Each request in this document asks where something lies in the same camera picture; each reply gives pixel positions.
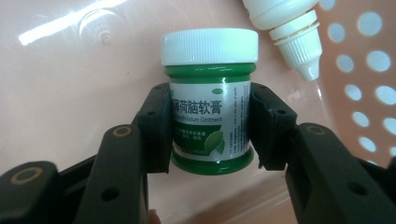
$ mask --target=circular hole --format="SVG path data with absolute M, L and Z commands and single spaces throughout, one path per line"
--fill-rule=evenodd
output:
M 40 167 L 29 167 L 17 172 L 11 177 L 11 184 L 14 185 L 24 185 L 26 183 L 35 180 L 43 173 L 43 169 Z
M 317 135 L 322 135 L 322 134 L 326 133 L 323 129 L 321 129 L 318 126 L 309 126 L 309 127 L 306 128 L 306 130 L 309 133 L 313 133 L 313 134 L 317 134 Z
M 375 143 L 370 138 L 368 138 L 368 137 L 360 137 L 359 138 L 359 143 L 366 150 L 368 150 L 370 152 L 376 152 Z
M 332 23 L 329 26 L 328 35 L 332 42 L 341 43 L 346 37 L 346 31 L 340 23 Z
M 376 97 L 386 105 L 396 104 L 396 90 L 388 86 L 380 86 L 375 90 Z
M 346 96 L 354 101 L 361 99 L 361 90 L 355 85 L 346 85 L 345 92 Z
M 320 0 L 319 1 L 320 7 L 323 8 L 323 10 L 329 11 L 332 10 L 332 8 L 335 5 L 335 0 Z
M 366 62 L 369 67 L 376 72 L 385 72 L 390 68 L 391 65 L 390 57 L 382 50 L 371 51 L 367 55 Z
M 396 135 L 396 119 L 386 118 L 383 125 L 388 132 Z
M 128 132 L 129 132 L 129 129 L 126 128 L 126 127 L 118 128 L 118 129 L 116 130 L 116 133 L 117 133 L 117 134 L 125 134 L 125 133 L 128 133 Z
M 117 188 L 108 188 L 102 192 L 101 198 L 104 202 L 110 202 L 118 198 L 120 192 Z
M 355 64 L 353 63 L 352 59 L 347 55 L 340 55 L 337 57 L 337 66 L 338 68 L 344 73 L 352 72 Z
M 370 120 L 367 116 L 361 112 L 353 112 L 352 114 L 353 121 L 361 127 L 367 128 L 370 125 Z
M 390 156 L 396 157 L 396 147 L 391 147 L 389 152 L 390 152 Z
M 122 16 L 104 7 L 90 7 L 78 15 L 83 16 L 78 19 L 78 45 L 91 59 L 99 63 L 114 63 L 129 55 L 130 50 L 125 48 L 124 40 L 131 36 L 132 31 Z
M 361 184 L 358 184 L 356 182 L 347 183 L 347 188 L 352 192 L 359 194 L 361 196 L 367 195 L 367 189 Z
M 130 127 L 119 127 L 116 130 L 113 131 L 113 135 L 116 137 L 123 137 L 132 132 L 132 129 Z
M 362 35 L 376 35 L 381 28 L 382 19 L 376 12 L 366 12 L 358 18 L 358 29 Z

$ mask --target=product label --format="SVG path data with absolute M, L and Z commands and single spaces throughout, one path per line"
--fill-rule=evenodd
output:
M 176 153 L 196 161 L 227 161 L 249 148 L 250 81 L 170 84 Z

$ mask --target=white screw cap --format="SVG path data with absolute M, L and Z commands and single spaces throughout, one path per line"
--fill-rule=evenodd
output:
M 319 23 L 315 10 L 290 21 L 270 32 L 289 67 L 296 69 L 308 81 L 319 76 L 319 58 L 322 46 L 318 34 Z
M 255 63 L 257 32 L 236 28 L 179 31 L 162 38 L 162 65 Z

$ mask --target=bottle cap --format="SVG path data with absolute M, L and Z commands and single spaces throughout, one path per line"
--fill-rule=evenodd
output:
M 243 0 L 253 25 L 270 30 L 303 15 L 318 0 Z
M 162 38 L 162 65 L 255 63 L 259 35 L 252 30 L 209 28 L 179 31 Z
M 322 53 L 319 23 L 314 23 L 316 19 L 317 14 L 312 10 L 270 32 L 286 64 L 309 81 L 319 76 L 319 58 Z

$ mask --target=small logo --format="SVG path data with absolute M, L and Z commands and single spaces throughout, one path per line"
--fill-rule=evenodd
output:
M 214 89 L 212 92 L 215 94 L 222 94 L 223 90 L 222 89 Z

